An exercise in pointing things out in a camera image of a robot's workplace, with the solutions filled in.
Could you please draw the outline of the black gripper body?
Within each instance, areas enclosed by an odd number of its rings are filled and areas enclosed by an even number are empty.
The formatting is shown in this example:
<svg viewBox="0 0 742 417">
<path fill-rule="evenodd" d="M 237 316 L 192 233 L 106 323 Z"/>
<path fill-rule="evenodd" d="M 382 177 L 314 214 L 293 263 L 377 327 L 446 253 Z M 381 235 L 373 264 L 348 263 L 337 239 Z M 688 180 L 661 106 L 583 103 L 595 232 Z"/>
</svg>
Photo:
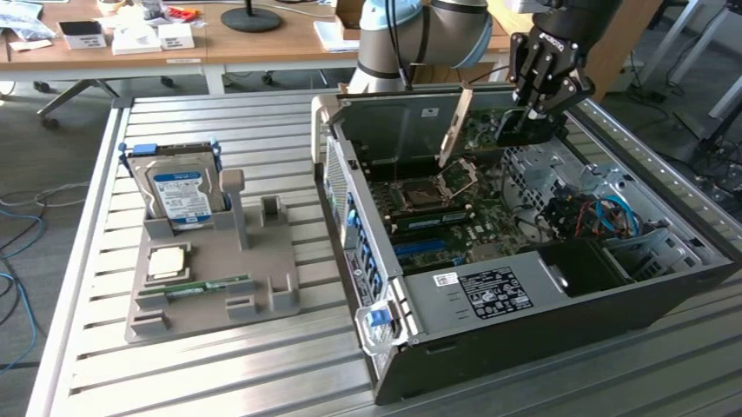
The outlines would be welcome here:
<svg viewBox="0 0 742 417">
<path fill-rule="evenodd" d="M 617 2 L 609 0 L 537 1 L 548 8 L 533 15 L 533 26 L 559 39 L 579 47 L 577 67 L 587 67 L 587 54 L 600 40 L 613 14 Z"/>
</svg>

